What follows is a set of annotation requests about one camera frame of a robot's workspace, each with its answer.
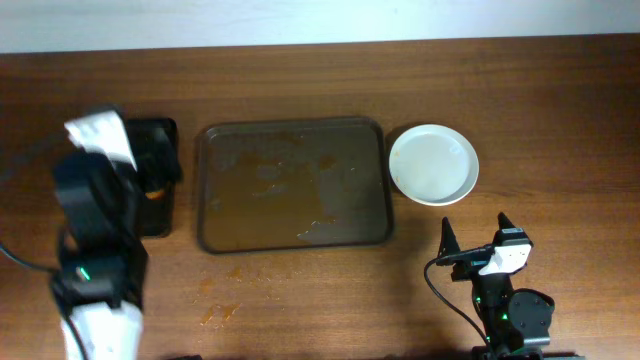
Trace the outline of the orange green sponge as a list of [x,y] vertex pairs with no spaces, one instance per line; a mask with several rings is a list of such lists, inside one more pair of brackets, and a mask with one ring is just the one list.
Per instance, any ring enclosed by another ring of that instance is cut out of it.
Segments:
[[165,192],[166,192],[165,189],[160,189],[156,191],[146,192],[145,196],[149,200],[157,200],[157,199],[161,199],[165,195]]

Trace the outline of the white plate with sauce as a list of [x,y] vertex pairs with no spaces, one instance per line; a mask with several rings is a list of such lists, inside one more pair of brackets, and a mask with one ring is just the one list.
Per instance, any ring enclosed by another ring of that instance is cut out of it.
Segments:
[[444,151],[402,153],[392,175],[409,199],[427,206],[448,206],[469,195],[479,179],[479,159],[474,152]]

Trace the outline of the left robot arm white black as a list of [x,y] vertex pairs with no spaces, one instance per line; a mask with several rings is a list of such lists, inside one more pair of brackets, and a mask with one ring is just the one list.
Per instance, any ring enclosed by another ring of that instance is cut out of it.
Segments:
[[53,170],[66,224],[50,281],[69,359],[134,359],[143,332],[145,238],[170,234],[182,179],[170,118],[68,121],[75,151]]

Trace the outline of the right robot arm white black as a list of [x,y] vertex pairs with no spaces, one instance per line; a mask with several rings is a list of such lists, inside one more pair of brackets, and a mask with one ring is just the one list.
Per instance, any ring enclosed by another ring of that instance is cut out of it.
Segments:
[[484,341],[472,349],[474,359],[541,359],[550,344],[555,302],[539,291],[513,287],[511,277],[526,267],[534,244],[504,213],[497,219],[491,243],[462,250],[443,218],[434,264],[450,266],[452,281],[472,284],[472,305],[482,322],[472,326]]

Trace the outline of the pale blue plate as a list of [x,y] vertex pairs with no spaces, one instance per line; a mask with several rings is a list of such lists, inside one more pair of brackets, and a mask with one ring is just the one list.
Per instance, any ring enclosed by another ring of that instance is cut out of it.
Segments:
[[436,207],[466,197],[480,172],[479,158],[470,141],[436,124],[413,126],[400,134],[391,145],[388,168],[402,194]]

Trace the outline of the large brown serving tray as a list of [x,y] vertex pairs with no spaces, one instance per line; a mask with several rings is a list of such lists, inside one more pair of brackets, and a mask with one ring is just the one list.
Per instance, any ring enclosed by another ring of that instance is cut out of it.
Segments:
[[209,254],[376,246],[393,234],[384,132],[371,118],[220,124],[196,149],[195,239]]

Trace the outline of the small black tray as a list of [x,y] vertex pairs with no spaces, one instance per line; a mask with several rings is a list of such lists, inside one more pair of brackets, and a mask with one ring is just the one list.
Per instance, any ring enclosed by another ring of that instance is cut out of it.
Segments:
[[[140,218],[141,231],[144,237],[166,237],[171,232],[176,184],[171,184],[165,188],[143,188],[141,186],[143,199],[141,204]],[[156,191],[160,189],[166,190],[165,195],[161,199],[149,200],[146,198],[146,192]]]

